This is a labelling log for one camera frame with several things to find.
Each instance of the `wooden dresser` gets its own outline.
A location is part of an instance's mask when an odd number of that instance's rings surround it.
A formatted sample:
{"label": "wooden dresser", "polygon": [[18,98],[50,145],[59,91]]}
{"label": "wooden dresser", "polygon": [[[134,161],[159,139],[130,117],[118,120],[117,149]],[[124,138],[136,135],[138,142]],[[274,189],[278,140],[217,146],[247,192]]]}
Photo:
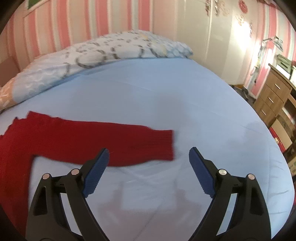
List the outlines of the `wooden dresser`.
{"label": "wooden dresser", "polygon": [[290,96],[293,88],[296,88],[282,73],[269,64],[270,72],[260,92],[259,97],[253,104],[253,109],[270,127],[277,116],[282,112],[287,99],[294,99]]}

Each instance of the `blue gripper pad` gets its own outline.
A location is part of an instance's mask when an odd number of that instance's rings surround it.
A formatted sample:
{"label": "blue gripper pad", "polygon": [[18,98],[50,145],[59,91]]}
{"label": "blue gripper pad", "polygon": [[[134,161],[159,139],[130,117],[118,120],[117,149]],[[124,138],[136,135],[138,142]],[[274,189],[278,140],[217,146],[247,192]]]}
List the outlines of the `blue gripper pad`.
{"label": "blue gripper pad", "polygon": [[189,162],[192,166],[195,175],[202,186],[202,189],[205,194],[210,195],[211,198],[215,195],[215,184],[212,175],[209,170],[206,168],[204,158],[195,151],[194,148],[191,148],[189,151]]}
{"label": "blue gripper pad", "polygon": [[94,193],[94,190],[96,189],[98,182],[108,165],[108,162],[109,151],[105,149],[84,179],[84,189],[82,193],[85,198],[87,198],[89,194]]}

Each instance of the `floor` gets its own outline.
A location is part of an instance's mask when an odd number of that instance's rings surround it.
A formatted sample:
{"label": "floor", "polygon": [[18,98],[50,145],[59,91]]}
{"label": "floor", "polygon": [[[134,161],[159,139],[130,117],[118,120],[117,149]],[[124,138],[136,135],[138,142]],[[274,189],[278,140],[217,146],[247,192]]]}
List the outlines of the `floor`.
{"label": "floor", "polygon": [[233,89],[242,97],[245,99],[246,102],[249,103],[250,106],[252,106],[255,102],[255,99],[251,97],[249,94],[246,94],[241,88],[238,88],[236,86],[233,86]]}

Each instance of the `blanket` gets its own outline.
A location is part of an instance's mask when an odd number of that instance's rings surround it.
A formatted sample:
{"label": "blanket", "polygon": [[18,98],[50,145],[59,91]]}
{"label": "blanket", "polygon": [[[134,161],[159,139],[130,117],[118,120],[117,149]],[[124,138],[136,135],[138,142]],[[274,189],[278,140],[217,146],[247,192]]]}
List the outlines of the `blanket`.
{"label": "blanket", "polygon": [[134,30],[108,34],[36,59],[0,90],[0,110],[61,84],[84,69],[130,58],[188,58],[183,43]]}

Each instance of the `white door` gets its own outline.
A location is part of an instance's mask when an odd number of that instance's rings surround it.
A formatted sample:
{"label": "white door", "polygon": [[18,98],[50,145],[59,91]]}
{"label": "white door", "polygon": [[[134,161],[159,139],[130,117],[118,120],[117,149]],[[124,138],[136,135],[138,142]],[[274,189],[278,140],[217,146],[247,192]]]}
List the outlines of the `white door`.
{"label": "white door", "polygon": [[218,14],[212,8],[205,67],[228,84],[244,83],[255,43],[257,15],[258,4],[253,0],[219,0]]}
{"label": "white door", "polygon": [[191,58],[201,65],[208,49],[210,11],[210,1],[178,0],[177,41],[191,47],[194,53]]}

